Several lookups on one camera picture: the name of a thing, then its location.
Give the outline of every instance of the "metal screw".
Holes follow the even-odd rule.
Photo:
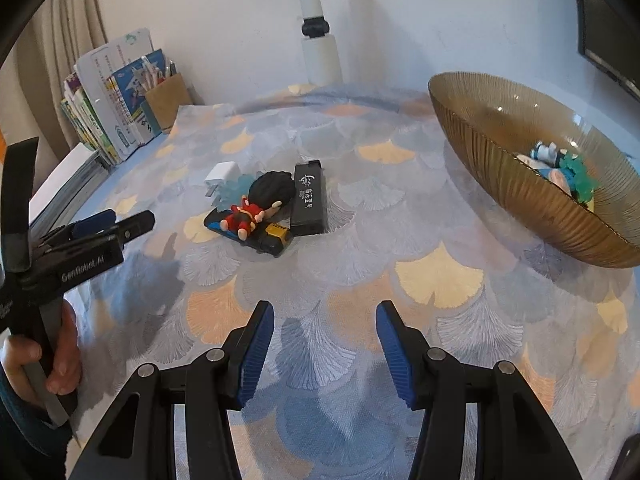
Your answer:
[[[154,366],[147,363],[138,368],[138,375],[140,377],[149,377],[149,375],[151,375],[154,371]]]
[[[212,348],[207,352],[207,359],[212,363],[220,361],[225,356],[225,351],[222,348]]]
[[[427,350],[427,357],[434,361],[442,361],[447,354],[442,348],[429,348]]]
[[[516,371],[516,367],[513,366],[513,363],[508,361],[500,361],[498,363],[498,370],[500,370],[503,374],[511,375]]]

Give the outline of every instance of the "white wall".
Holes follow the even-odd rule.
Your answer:
[[[305,82],[298,0],[98,0],[109,38],[147,26],[204,102]],[[640,158],[640,104],[577,53],[575,0],[323,0],[346,81],[426,89],[445,70],[523,82]]]

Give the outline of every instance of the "cardboard pen holder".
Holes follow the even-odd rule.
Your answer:
[[[182,74],[172,75],[169,79],[162,81],[149,90],[145,98],[163,130],[173,126],[180,106],[193,104],[184,85]]]

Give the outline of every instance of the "paper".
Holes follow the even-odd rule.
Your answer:
[[[44,208],[49,205],[62,187],[96,156],[97,152],[92,152],[82,143],[71,150],[29,201],[29,224],[44,211]]]
[[[84,54],[77,63],[80,82],[106,135],[125,160],[140,145],[128,124],[116,113],[117,98],[105,84],[111,74],[153,50],[148,28],[140,28]]]

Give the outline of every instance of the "person's hand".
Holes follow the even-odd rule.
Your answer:
[[[15,393],[26,402],[42,407],[22,369],[25,364],[39,361],[41,356],[42,348],[38,343],[24,336],[11,335],[5,340],[0,357],[2,368]],[[46,382],[47,390],[57,395],[70,394],[78,387],[81,372],[76,314],[65,300],[53,371]]]

